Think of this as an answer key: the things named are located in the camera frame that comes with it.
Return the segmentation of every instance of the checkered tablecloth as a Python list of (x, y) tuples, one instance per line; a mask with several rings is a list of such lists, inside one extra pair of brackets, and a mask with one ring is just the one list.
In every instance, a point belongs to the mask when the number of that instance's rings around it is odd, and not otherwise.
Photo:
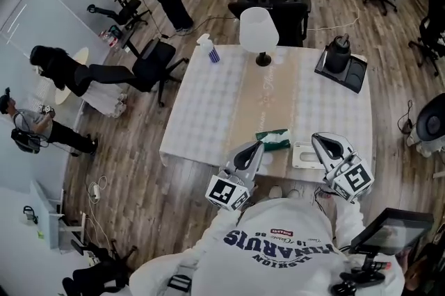
[[(239, 45), (218, 45), (216, 50), (221, 57), (216, 64), (199, 47), (193, 52), (159, 149), (164, 165), (169, 156), (214, 166), (225, 162), (225, 145), (248, 53)], [(278, 47), (273, 64), (280, 65), (288, 50), (292, 55), (287, 57), (298, 60), (292, 143), (310, 142), (315, 132), (337, 133), (346, 137), (371, 166), (372, 117), (367, 76), (356, 94), (314, 72), (321, 50)], [(321, 181), (323, 170), (294, 169), (289, 155), (287, 178)]]

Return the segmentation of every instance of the white robot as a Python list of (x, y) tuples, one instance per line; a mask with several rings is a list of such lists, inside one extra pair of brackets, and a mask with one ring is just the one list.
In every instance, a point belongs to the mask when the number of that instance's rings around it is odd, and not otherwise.
[[(312, 146), (326, 170), (324, 182), (351, 202), (373, 184), (366, 161), (358, 156), (348, 140), (333, 133), (315, 133)], [(252, 195), (254, 177), (264, 153), (262, 142), (247, 142), (229, 151), (225, 166), (213, 175), (206, 198), (218, 207), (230, 211), (239, 209)]]

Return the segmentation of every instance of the spray bottle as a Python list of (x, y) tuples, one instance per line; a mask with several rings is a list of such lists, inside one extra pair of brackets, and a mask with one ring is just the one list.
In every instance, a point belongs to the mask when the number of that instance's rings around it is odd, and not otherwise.
[(212, 41), (209, 39), (210, 34), (205, 33), (200, 36), (200, 38), (196, 41), (202, 50), (202, 53), (207, 54), (210, 57), (211, 62), (217, 63), (220, 60), (220, 56), (215, 50), (215, 46)]

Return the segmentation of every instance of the white lamp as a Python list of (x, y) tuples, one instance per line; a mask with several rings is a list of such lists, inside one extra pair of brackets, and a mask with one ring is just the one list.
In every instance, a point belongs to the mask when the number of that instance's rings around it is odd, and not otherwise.
[(269, 12), (262, 7), (251, 7), (241, 13), (239, 42), (251, 53), (259, 53), (257, 64), (267, 66), (272, 59), (266, 55), (273, 51), (280, 39)]

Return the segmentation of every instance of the white hoodie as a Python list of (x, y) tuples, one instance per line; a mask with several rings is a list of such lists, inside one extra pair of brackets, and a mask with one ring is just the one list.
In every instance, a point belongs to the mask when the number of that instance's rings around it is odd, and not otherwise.
[[(336, 246), (350, 245), (363, 229), (359, 204), (340, 197)], [(363, 265), (361, 255), (346, 256), (332, 242), (329, 220), (297, 199), (272, 199), (240, 213), (219, 211), (192, 249), (162, 256), (141, 266), (130, 278), (133, 296), (162, 295), (179, 264), (194, 265), (191, 296), (330, 295), (340, 272)], [(385, 282), (359, 289), (357, 296), (399, 296), (404, 277), (393, 256)]]

